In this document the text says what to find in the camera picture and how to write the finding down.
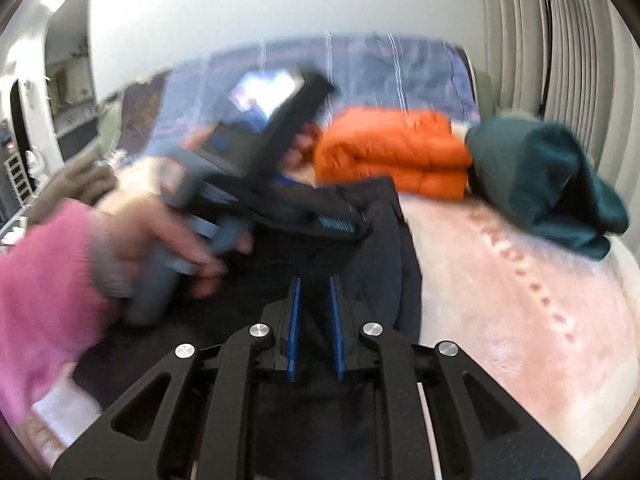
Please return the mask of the pink sleeve forearm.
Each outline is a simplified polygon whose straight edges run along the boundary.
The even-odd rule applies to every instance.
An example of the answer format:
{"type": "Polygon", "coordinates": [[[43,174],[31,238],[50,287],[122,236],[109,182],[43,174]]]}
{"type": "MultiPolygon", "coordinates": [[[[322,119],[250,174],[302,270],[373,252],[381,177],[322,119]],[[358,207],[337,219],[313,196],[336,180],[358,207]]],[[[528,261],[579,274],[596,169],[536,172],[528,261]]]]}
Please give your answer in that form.
{"type": "Polygon", "coordinates": [[[1,413],[20,422],[131,296],[99,213],[66,200],[1,257],[1,413]]]}

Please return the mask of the person's left hand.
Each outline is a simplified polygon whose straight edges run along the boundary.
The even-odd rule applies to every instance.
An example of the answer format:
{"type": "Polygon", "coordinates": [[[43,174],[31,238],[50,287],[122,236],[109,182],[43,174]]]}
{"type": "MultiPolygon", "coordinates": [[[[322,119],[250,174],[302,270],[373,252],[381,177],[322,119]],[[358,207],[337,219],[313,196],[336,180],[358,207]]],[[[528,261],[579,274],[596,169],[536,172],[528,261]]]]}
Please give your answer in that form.
{"type": "MultiPolygon", "coordinates": [[[[212,134],[214,126],[198,128],[186,135],[185,148],[195,150],[212,134]]],[[[294,170],[303,166],[316,144],[320,127],[311,122],[296,134],[292,148],[284,155],[281,166],[294,170]]],[[[192,295],[207,297],[216,292],[226,273],[226,267],[206,249],[180,214],[171,210],[157,196],[135,197],[118,211],[97,211],[93,214],[96,232],[104,234],[105,247],[113,249],[116,271],[127,277],[124,284],[132,285],[143,260],[154,242],[164,242],[179,257],[195,266],[195,285],[192,295]]]]}

